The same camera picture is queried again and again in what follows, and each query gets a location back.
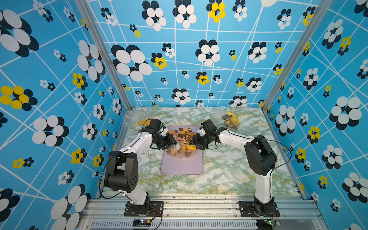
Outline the lilac plastic tray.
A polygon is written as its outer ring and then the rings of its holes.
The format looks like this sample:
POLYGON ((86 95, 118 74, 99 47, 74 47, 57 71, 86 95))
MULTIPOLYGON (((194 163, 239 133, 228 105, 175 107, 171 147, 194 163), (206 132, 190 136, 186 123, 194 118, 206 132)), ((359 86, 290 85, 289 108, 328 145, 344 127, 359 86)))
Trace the lilac plastic tray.
POLYGON ((165 175, 201 175, 204 171, 203 151, 189 145, 199 126, 169 126, 176 145, 164 150, 161 172, 165 175))

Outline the right controller board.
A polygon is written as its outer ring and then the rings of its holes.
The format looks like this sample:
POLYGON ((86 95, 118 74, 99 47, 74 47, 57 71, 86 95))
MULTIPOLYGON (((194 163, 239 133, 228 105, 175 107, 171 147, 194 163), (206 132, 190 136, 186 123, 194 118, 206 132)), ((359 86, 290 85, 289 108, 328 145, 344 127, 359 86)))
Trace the right controller board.
POLYGON ((257 220, 257 226, 259 230, 273 230, 275 227, 275 221, 268 219, 257 220))

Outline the left controller board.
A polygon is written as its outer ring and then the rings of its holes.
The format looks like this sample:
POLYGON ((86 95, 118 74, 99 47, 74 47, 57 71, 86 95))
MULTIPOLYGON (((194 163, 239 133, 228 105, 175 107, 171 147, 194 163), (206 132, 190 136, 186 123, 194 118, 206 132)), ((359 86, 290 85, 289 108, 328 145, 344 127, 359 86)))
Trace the left controller board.
POLYGON ((132 224, 133 228, 149 228, 150 226, 150 219, 134 219, 132 224))

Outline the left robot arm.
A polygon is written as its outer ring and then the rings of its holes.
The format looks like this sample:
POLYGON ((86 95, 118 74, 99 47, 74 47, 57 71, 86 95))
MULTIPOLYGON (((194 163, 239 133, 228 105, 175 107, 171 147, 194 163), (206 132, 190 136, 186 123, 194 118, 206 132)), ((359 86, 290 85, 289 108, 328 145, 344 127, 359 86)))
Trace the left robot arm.
POLYGON ((155 209, 150 207, 148 193, 138 185, 138 158, 146 148, 153 145, 159 150, 166 150, 177 144, 160 120, 152 118, 149 122, 148 125, 143 125, 135 139, 127 146, 110 152, 104 168, 103 185, 123 194, 129 200, 130 209, 141 216, 155 209))

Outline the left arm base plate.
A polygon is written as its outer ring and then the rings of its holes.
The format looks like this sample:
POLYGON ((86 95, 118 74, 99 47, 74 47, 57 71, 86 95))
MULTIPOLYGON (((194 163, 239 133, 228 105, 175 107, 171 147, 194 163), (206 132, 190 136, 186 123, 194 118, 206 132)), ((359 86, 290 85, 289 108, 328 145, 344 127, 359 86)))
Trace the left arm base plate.
POLYGON ((125 217, 159 217, 163 214, 164 202, 146 201, 143 205, 133 205, 126 202, 125 217))

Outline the pile of poured cookies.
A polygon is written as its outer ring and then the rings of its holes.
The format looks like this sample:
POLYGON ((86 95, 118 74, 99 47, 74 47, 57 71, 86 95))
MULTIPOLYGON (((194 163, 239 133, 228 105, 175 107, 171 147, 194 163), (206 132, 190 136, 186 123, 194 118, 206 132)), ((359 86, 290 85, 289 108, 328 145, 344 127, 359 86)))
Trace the pile of poured cookies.
POLYGON ((179 127, 168 130, 168 133, 173 136, 173 139, 179 142, 180 144, 189 144, 195 133, 191 128, 188 127, 179 127))

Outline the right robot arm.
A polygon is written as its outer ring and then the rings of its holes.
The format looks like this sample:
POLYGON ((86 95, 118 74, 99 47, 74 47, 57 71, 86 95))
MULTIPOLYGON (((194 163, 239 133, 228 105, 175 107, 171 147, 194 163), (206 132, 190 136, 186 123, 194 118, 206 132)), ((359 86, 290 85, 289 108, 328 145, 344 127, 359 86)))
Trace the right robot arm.
POLYGON ((231 145, 245 151, 248 164, 255 173, 255 214, 262 217, 271 213, 279 217, 272 194, 272 172, 276 168, 278 158, 268 140, 262 135, 250 138, 230 132, 224 127, 216 127, 209 119, 201 124, 189 145, 199 150, 207 150, 209 144, 213 142, 231 145))

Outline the aluminium front rail frame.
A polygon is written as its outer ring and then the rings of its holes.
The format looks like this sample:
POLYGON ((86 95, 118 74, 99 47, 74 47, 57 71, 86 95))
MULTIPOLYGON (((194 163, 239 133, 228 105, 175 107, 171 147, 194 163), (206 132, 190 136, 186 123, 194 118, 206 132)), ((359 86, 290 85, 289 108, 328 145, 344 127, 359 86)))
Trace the aluminium front rail frame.
POLYGON ((257 220, 273 220, 273 230, 328 229, 315 201, 299 196, 279 196, 276 203, 278 218, 242 217, 236 209, 239 201, 251 202, 243 195, 169 195, 154 194, 153 201, 164 202, 162 216, 156 217, 149 228, 133 228, 134 219, 125 217, 126 199, 95 199, 87 205, 79 230, 258 230, 257 220))

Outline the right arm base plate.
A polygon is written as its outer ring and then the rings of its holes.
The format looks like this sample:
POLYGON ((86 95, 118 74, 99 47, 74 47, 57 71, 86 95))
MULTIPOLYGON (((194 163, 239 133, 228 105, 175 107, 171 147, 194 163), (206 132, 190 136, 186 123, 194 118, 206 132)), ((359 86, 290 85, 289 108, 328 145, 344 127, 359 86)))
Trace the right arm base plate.
POLYGON ((270 201, 267 204, 239 201, 236 204, 236 209, 240 211, 242 217, 280 217, 279 208, 274 201, 270 201))

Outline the controller board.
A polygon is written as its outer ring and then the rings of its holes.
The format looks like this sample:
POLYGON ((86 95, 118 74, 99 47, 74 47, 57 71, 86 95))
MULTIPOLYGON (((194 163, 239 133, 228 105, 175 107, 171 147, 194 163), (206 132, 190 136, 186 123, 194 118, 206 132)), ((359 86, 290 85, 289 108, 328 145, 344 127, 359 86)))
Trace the controller board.
POLYGON ((273 230, 275 227, 275 221, 268 219, 257 220, 257 226, 259 230, 273 230))
POLYGON ((132 224, 133 228, 149 228, 150 226, 150 219, 134 219, 132 224))

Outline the ziploc bag of cookies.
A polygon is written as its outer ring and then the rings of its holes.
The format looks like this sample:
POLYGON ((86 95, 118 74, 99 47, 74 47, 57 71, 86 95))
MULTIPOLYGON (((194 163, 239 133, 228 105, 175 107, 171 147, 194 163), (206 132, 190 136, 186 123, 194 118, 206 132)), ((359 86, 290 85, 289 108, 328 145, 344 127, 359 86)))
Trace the ziploc bag of cookies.
POLYGON ((218 108, 214 112, 214 123, 224 126, 228 129, 237 130, 239 125, 239 117, 237 113, 218 108))
POLYGON ((168 150, 168 154, 174 158, 185 159, 194 156, 196 151, 196 146, 176 144, 168 150))
POLYGON ((128 128, 136 128, 142 126, 146 120, 151 119, 152 116, 147 112, 130 110, 125 112, 122 126, 128 128))

